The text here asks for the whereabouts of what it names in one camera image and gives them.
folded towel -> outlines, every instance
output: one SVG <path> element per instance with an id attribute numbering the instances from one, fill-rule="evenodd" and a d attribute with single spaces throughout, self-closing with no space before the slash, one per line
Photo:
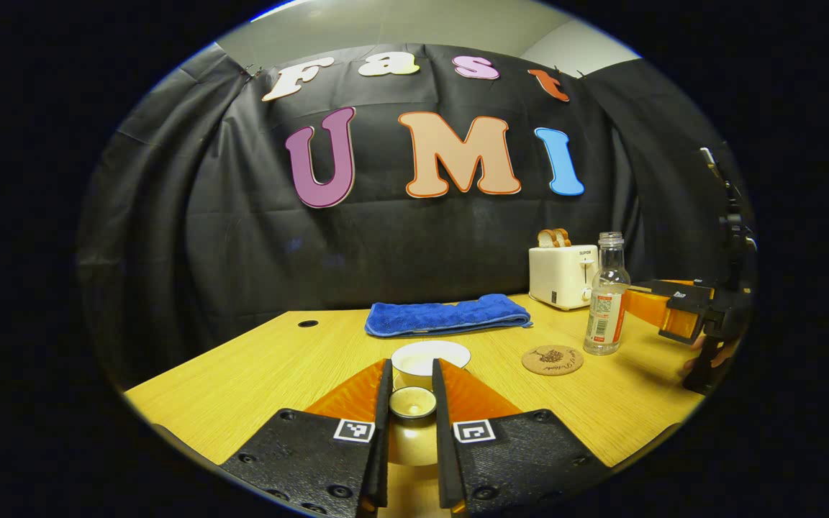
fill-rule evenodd
<path id="1" fill-rule="evenodd" d="M 366 317 L 366 332 L 374 337 L 450 335 L 488 327 L 529 327 L 530 314 L 504 295 L 484 295 L 458 304 L 383 304 Z"/>

black cloth backdrop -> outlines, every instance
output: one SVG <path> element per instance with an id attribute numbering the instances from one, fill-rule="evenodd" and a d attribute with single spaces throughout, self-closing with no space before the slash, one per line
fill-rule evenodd
<path id="1" fill-rule="evenodd" d="M 388 50 L 412 53 L 421 69 L 356 72 Z M 460 76 L 458 55 L 490 59 L 500 78 Z M 262 102 L 277 69 L 248 76 L 211 45 L 155 86 L 107 144 L 83 211 L 78 274 L 99 357 L 122 388 L 291 309 L 526 292 L 527 249 L 540 229 L 565 227 L 575 243 L 622 230 L 636 280 L 721 274 L 724 193 L 697 150 L 721 150 L 729 169 L 733 160 L 687 96 L 647 63 L 576 79 L 483 50 L 392 44 L 282 66 L 325 56 L 335 63 L 299 92 Z M 534 68 L 558 78 L 570 102 L 546 94 L 527 73 Z M 286 138 L 316 128 L 313 167 L 328 181 L 331 142 L 320 122 L 346 106 L 356 108 L 354 188 L 337 206 L 310 209 L 293 187 Z M 412 141 L 398 117 L 411 111 L 437 112 L 460 138 L 477 116 L 506 121 L 521 191 L 408 196 Z M 569 136 L 581 196 L 550 190 L 539 127 Z"/>

bottle label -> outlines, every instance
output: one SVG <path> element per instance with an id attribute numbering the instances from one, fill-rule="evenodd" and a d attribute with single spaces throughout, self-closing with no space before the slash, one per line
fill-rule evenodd
<path id="1" fill-rule="evenodd" d="M 622 334 L 625 318 L 625 295 L 596 295 L 590 301 L 590 316 L 586 337 L 590 341 L 612 344 Z"/>

table surface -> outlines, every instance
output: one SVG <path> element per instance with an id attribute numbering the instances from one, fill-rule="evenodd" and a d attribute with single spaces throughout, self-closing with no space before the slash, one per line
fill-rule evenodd
<path id="1" fill-rule="evenodd" d="M 126 391 L 150 423 L 167 427 L 220 465 L 276 410 L 306 409 L 337 384 L 389 358 L 402 345 L 450 340 L 471 351 L 470 373 L 521 410 L 550 409 L 586 446 L 613 466 L 684 421 L 702 402 L 681 386 L 687 345 L 626 314 L 619 350 L 586 352 L 573 373 L 542 376 L 520 363 L 540 345 L 583 351 L 588 308 L 560 311 L 528 295 L 510 297 L 532 316 L 528 328 L 496 328 L 424 338 L 375 338 L 364 331 L 369 309 L 286 312 L 207 353 Z M 315 327 L 297 327 L 317 320 Z M 448 517 L 438 507 L 437 466 L 389 464 L 389 507 L 382 517 Z"/>

purple letter u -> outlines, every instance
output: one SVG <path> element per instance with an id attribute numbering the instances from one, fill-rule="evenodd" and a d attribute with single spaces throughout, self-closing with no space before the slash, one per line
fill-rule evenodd
<path id="1" fill-rule="evenodd" d="M 332 154 L 335 157 L 335 176 L 328 183 L 319 183 L 312 172 L 312 152 L 309 142 L 315 130 L 304 127 L 286 139 L 293 166 L 293 185 L 302 203 L 313 209 L 324 209 L 341 203 L 354 187 L 354 152 L 351 147 L 351 119 L 354 107 L 337 109 L 324 119 L 322 127 L 332 135 Z"/>

